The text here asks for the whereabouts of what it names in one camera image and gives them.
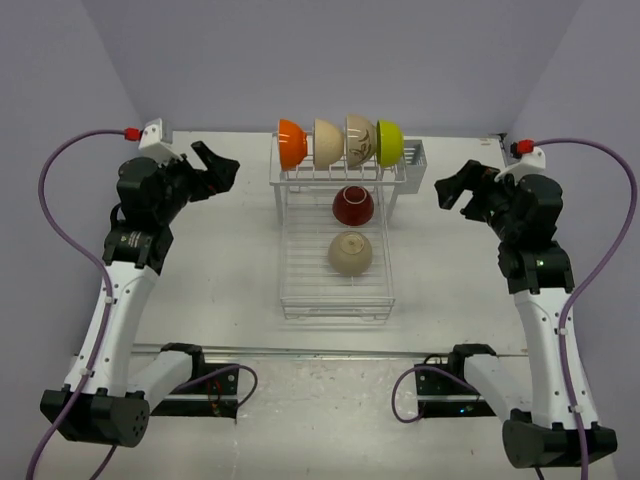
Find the lime green bowl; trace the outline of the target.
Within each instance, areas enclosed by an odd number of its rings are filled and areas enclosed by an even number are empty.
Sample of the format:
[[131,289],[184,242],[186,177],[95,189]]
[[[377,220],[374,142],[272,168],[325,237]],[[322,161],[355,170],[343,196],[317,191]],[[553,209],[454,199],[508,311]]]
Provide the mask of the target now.
[[400,127],[391,121],[377,122],[376,158],[381,168],[396,165],[404,153],[404,135]]

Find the orange bowl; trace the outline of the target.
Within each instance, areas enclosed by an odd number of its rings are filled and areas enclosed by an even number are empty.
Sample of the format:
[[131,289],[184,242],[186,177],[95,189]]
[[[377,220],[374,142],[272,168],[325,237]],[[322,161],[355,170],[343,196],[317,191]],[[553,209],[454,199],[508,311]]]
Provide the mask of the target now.
[[281,169],[295,169],[307,155],[307,133],[295,122],[281,118],[277,136]]

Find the beige leaf pattern bowl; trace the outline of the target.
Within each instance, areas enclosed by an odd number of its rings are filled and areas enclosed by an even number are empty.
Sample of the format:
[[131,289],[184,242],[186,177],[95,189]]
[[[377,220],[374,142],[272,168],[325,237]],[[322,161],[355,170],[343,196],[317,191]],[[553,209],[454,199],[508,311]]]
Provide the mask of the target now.
[[367,162],[375,153],[376,127],[365,117],[347,114],[345,118],[345,155],[350,169]]

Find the cream speckled bowl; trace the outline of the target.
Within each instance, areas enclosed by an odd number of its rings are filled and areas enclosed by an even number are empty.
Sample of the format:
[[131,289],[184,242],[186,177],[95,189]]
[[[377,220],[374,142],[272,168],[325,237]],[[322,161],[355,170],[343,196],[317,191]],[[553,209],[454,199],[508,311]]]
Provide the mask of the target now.
[[320,118],[313,125],[313,163],[318,170],[328,170],[344,152],[344,134],[335,124]]

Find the beige flower pattern bowl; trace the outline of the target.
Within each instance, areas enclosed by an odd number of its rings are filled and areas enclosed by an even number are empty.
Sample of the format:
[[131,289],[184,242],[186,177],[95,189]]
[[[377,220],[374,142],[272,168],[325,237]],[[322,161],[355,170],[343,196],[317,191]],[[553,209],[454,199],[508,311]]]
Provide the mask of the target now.
[[359,276],[369,269],[373,247],[369,239],[356,231],[336,235],[328,249],[330,266],[343,276]]

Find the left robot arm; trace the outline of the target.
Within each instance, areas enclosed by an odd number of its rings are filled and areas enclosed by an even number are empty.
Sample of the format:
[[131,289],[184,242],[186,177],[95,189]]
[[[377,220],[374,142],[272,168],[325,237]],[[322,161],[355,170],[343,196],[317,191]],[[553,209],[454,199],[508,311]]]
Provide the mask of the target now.
[[143,310],[173,242],[171,222],[187,204],[228,192],[240,168],[201,141],[191,148],[203,168],[185,156],[164,163],[137,157],[119,168],[119,203],[97,262],[103,280],[92,320],[62,387],[45,391],[40,402],[69,441],[135,447],[166,396],[207,383],[203,350],[193,344],[168,343],[147,367],[129,373]]

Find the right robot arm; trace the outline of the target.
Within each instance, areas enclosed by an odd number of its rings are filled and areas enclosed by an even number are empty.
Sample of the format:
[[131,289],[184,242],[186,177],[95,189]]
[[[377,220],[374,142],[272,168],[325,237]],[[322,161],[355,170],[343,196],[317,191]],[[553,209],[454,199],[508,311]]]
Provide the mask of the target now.
[[617,436],[600,423],[577,348],[571,262],[554,239],[561,186],[538,173],[516,179],[469,160],[435,189],[445,210],[470,192],[462,215],[487,224],[500,241],[498,266],[524,329],[532,390],[525,392],[481,344],[453,348],[448,385],[459,393],[474,389],[500,419],[512,466],[587,471],[616,451]]

